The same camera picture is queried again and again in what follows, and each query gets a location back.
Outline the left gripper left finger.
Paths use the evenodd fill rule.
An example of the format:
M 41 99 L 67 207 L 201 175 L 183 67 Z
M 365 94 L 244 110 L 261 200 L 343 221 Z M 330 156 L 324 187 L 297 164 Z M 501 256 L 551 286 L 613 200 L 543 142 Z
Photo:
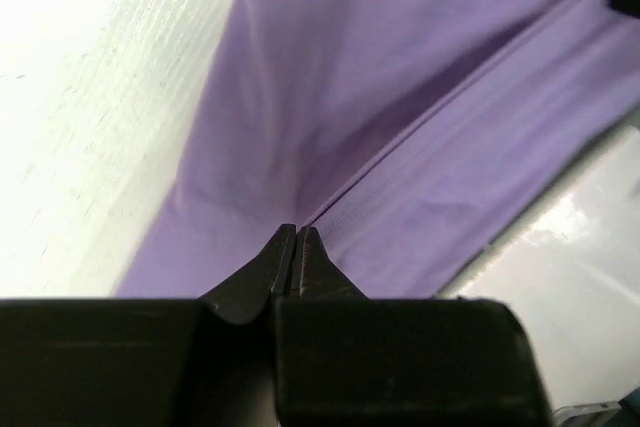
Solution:
M 5 426 L 274 426 L 271 296 L 296 229 L 188 299 L 6 299 Z

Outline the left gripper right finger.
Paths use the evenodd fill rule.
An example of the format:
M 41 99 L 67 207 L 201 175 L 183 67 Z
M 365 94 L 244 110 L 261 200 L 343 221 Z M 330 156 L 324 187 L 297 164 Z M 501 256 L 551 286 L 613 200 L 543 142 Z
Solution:
M 284 426 L 548 426 L 527 335 L 499 302 L 365 297 L 315 228 L 274 304 Z

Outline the purple t shirt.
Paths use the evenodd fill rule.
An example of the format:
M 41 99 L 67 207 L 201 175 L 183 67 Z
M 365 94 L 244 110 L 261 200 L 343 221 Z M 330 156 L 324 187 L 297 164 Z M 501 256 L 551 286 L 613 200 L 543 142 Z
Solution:
M 639 99 L 607 0 L 234 0 L 122 297 L 194 297 L 284 223 L 372 297 L 436 293 Z

